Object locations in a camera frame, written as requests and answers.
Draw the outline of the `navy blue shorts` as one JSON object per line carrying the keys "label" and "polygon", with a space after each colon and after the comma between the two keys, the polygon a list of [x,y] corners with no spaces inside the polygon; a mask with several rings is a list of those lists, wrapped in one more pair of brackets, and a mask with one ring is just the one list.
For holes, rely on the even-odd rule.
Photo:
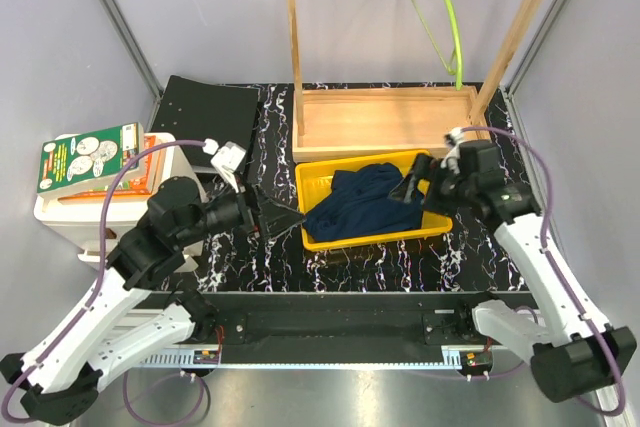
{"label": "navy blue shorts", "polygon": [[424,195],[409,204],[389,197],[404,176],[391,163],[367,165],[356,172],[335,172],[331,193],[312,208],[303,226],[316,242],[415,230],[421,226]]}

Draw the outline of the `neon yellow clothes hanger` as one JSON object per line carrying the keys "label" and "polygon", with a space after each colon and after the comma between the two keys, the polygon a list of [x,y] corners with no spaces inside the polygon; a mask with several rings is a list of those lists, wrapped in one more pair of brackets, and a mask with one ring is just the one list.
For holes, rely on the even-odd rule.
{"label": "neon yellow clothes hanger", "polygon": [[433,52],[453,87],[464,83],[465,57],[457,10],[453,0],[409,0]]}

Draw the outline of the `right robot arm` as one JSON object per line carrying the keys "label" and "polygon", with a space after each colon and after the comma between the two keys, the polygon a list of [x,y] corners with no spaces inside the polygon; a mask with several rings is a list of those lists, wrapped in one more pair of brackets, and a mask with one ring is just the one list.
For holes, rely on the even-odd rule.
{"label": "right robot arm", "polygon": [[486,337],[508,348],[555,403],[620,381],[636,351],[635,336],[613,327],[581,288],[529,186],[506,182],[494,143],[454,143],[442,159],[417,155],[389,196],[445,216],[470,208],[516,265],[544,320],[537,324],[496,295],[478,294],[456,311],[460,340],[472,344]]}

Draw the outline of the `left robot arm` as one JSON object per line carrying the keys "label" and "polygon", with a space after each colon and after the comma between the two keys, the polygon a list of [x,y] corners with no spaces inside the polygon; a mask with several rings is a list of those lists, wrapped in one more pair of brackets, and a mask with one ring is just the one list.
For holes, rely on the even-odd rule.
{"label": "left robot arm", "polygon": [[23,392],[23,422],[63,426],[83,415],[113,380],[155,352],[221,335],[215,307],[191,291],[126,334],[106,337],[184,264],[185,248],[233,230],[270,240],[303,220],[302,213],[257,185],[205,201],[189,177],[162,183],[148,199],[146,213],[121,237],[67,317],[30,351],[2,358],[1,374],[10,389]]}

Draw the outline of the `yellow plastic tray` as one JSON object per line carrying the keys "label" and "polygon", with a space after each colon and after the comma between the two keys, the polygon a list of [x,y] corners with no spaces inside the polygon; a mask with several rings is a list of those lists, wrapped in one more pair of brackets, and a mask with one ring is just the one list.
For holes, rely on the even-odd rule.
{"label": "yellow plastic tray", "polygon": [[[307,214],[330,194],[331,183],[335,172],[338,170],[357,171],[369,164],[389,162],[395,165],[403,175],[407,175],[415,157],[419,153],[428,154],[428,151],[425,149],[414,149],[337,160],[300,163],[295,168],[299,210]],[[414,230],[351,237],[346,240],[333,242],[319,242],[316,241],[305,228],[302,228],[301,236],[303,246],[306,250],[319,252],[401,240],[425,239],[448,233],[452,228],[453,221],[451,218],[431,212],[422,212],[421,227]]]}

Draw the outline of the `wooden clothes rack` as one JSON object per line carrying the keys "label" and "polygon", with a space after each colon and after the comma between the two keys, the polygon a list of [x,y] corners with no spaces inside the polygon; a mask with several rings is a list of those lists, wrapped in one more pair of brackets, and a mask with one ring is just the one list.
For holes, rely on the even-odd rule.
{"label": "wooden clothes rack", "polygon": [[445,153],[444,135],[478,127],[543,0],[522,0],[481,88],[312,89],[303,87],[296,0],[286,0],[294,80],[292,153],[297,162],[426,148]]}

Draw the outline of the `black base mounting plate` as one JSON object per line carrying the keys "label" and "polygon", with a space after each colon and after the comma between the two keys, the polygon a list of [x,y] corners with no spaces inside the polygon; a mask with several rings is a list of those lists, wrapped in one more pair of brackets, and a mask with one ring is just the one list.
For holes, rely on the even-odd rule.
{"label": "black base mounting plate", "polygon": [[526,293],[211,293],[221,365],[238,369],[454,370],[460,350],[483,347],[464,308]]}

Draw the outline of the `black foam board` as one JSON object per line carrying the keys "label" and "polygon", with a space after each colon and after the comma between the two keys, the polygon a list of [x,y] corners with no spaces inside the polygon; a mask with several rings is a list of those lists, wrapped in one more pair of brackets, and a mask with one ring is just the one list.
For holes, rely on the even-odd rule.
{"label": "black foam board", "polygon": [[150,130],[169,133],[177,140],[234,142],[246,151],[237,170],[245,176],[262,106],[260,90],[255,87],[207,84],[172,75]]}

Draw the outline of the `green printed cardboard box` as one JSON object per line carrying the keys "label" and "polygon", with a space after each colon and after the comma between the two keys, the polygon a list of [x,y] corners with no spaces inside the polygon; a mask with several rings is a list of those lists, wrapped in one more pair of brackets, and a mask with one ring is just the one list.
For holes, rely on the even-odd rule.
{"label": "green printed cardboard box", "polygon": [[138,122],[47,141],[41,147],[37,195],[55,200],[105,191],[131,158],[158,144]]}

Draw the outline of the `left aluminium frame post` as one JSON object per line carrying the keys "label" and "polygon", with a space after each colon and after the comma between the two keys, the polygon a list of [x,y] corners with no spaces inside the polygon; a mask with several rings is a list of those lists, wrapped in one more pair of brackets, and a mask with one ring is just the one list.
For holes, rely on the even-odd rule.
{"label": "left aluminium frame post", "polygon": [[122,45],[127,51],[147,89],[150,91],[154,99],[160,99],[163,94],[163,87],[153,72],[150,63],[133,33],[133,30],[125,19],[117,0],[99,0],[99,2],[103,6],[107,17],[114,27]]}

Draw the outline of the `aluminium frame post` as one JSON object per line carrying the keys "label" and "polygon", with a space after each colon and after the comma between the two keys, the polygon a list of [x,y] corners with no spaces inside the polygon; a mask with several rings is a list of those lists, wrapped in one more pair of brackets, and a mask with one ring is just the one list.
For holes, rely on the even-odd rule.
{"label": "aluminium frame post", "polygon": [[551,29],[556,24],[560,14],[566,7],[569,0],[552,0],[541,20],[535,34],[527,45],[527,49],[517,65],[513,75],[509,78],[509,82],[504,85],[503,90],[509,94],[514,94],[522,83],[525,75],[533,64],[535,58],[540,52],[544,41],[549,36]]}
{"label": "aluminium frame post", "polygon": [[122,45],[127,51],[147,89],[150,91],[154,99],[160,99],[163,94],[163,87],[153,72],[150,63],[133,33],[133,30],[125,19],[117,0],[99,0],[99,2],[103,6],[107,17],[114,27]]}

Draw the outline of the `right aluminium frame post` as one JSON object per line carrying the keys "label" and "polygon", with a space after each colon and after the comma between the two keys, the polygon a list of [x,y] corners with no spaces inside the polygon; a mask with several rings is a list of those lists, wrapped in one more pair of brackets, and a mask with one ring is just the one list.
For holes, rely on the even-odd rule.
{"label": "right aluminium frame post", "polygon": [[540,52],[544,41],[549,36],[551,29],[556,24],[560,14],[566,7],[569,0],[552,0],[541,20],[535,34],[527,45],[527,49],[517,65],[513,75],[509,78],[509,82],[504,85],[503,90],[509,94],[514,94],[522,83],[525,75],[533,64],[535,58]]}

